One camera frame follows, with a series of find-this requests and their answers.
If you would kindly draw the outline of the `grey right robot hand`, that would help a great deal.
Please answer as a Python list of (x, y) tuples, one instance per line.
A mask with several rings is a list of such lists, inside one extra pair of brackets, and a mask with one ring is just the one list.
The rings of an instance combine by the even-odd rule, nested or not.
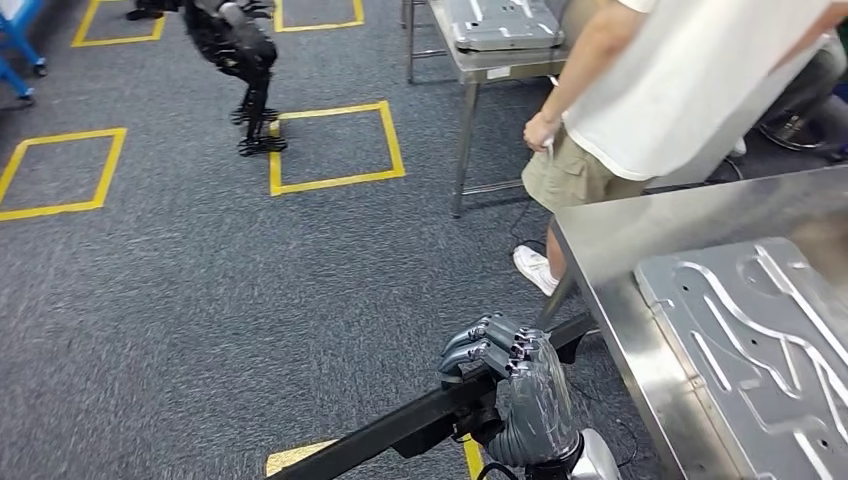
[(572, 424), (565, 374), (549, 333), (499, 312), (486, 314), (446, 342), (438, 372), (458, 384), (461, 366), (473, 362), (480, 362), (497, 383), (504, 381), (509, 394), (504, 416), (469, 429), (493, 460), (525, 467), (575, 451), (580, 431)]

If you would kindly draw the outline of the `person's hand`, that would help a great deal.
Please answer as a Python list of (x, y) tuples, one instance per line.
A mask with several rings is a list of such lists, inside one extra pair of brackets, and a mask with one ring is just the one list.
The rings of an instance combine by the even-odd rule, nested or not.
[(552, 145), (561, 126), (560, 115), (549, 115), (543, 111), (537, 112), (524, 126), (523, 139), (528, 148), (543, 152)]

